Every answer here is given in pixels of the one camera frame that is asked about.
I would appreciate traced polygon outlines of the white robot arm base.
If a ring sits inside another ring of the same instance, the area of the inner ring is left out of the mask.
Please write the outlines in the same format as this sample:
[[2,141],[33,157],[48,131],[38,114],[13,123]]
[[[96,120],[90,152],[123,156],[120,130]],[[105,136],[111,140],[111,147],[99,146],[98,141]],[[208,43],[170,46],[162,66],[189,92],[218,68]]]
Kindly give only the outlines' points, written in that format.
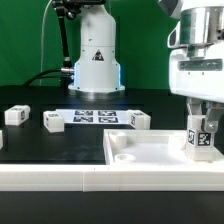
[[70,90],[87,93],[123,91],[121,67],[115,58],[116,22],[104,5],[81,10],[81,48]]

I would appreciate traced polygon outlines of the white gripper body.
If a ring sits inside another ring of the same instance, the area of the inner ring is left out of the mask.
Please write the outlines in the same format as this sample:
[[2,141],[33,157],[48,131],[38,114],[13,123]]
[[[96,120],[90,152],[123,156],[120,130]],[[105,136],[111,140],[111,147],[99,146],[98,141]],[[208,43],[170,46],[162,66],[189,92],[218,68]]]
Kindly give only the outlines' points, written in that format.
[[224,103],[224,44],[209,46],[199,60],[190,60],[186,49],[173,50],[169,87],[173,94]]

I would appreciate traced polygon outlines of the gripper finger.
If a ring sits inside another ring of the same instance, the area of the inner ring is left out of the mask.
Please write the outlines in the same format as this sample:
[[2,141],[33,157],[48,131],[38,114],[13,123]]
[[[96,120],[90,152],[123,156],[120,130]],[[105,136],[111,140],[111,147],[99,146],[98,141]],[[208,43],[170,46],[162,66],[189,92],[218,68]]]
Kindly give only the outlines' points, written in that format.
[[218,131],[219,120],[224,114],[224,104],[207,102],[206,109],[206,115],[202,119],[202,130],[207,133],[216,133]]
[[196,98],[187,99],[187,110],[190,115],[201,115],[202,114],[202,101]]

